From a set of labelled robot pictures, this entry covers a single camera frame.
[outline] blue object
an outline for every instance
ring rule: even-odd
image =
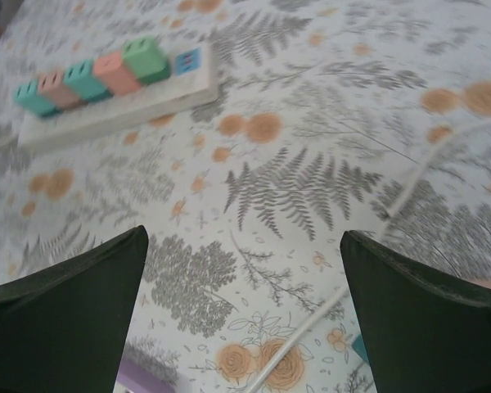
[[[364,362],[369,364],[369,358],[367,357],[366,346],[363,343],[362,335],[359,334],[358,337],[353,341],[351,345],[353,350],[360,356]]]
[[[37,79],[18,87],[13,93],[13,100],[17,105],[39,117],[48,117],[60,112],[55,104],[38,94]]]
[[[97,102],[113,97],[107,87],[92,74],[91,59],[68,67],[64,73],[64,85],[73,90],[86,102]]]
[[[200,67],[200,49],[193,49],[176,56],[174,59],[174,73],[176,75],[186,74]]]

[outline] power strip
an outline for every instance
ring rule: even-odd
[[[178,60],[195,52],[196,65],[190,70],[180,70]],[[218,98],[218,69],[209,44],[174,50],[169,62],[173,71],[170,78],[136,93],[91,103],[47,120],[26,113],[19,145],[33,153],[48,153]]]

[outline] purple object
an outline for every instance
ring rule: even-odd
[[[171,386],[124,358],[120,361],[116,381],[134,393],[174,393]]]

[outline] white cable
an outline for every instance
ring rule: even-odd
[[[409,184],[404,188],[404,190],[400,193],[399,198],[394,202],[394,204],[387,210],[387,220],[384,221],[382,227],[375,235],[375,240],[380,241],[385,235],[385,231],[387,230],[388,225],[390,224],[393,217],[395,217],[403,208],[403,206],[408,202],[412,193],[415,190],[415,186],[418,181],[421,179],[421,176],[424,174],[431,161],[440,153],[444,147],[446,147],[456,136],[463,135],[465,133],[469,133],[473,129],[481,128],[487,125],[491,125],[491,120],[482,121],[478,124],[472,124],[471,126],[460,129],[459,132],[448,135],[444,140],[440,141],[430,152],[430,154],[426,157],[426,160],[417,168],[415,174],[411,177]],[[265,365],[265,367],[260,371],[259,375],[253,381],[253,384],[245,391],[245,393],[256,393],[262,385],[264,384],[264,380],[269,376],[271,371],[277,366],[278,363],[284,358],[287,352],[296,344],[297,341],[320,319],[322,319],[329,309],[334,307],[340,300],[347,295],[349,292],[348,283],[344,284],[338,291],[336,291],[335,295],[332,296],[326,303],[320,306],[308,319],[302,323],[299,328],[291,337],[289,337],[283,346],[277,351],[277,353],[269,360],[269,362]]]

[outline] patterned surface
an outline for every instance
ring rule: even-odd
[[[491,117],[491,0],[26,0],[0,42],[0,139],[11,89],[152,34],[207,40],[213,104],[60,151],[0,149],[0,283],[135,224],[151,236],[126,353],[179,391],[243,391],[345,280],[346,229],[374,233],[426,153]],[[458,137],[385,241],[491,278],[491,126]],[[333,309],[269,391],[374,391]]]

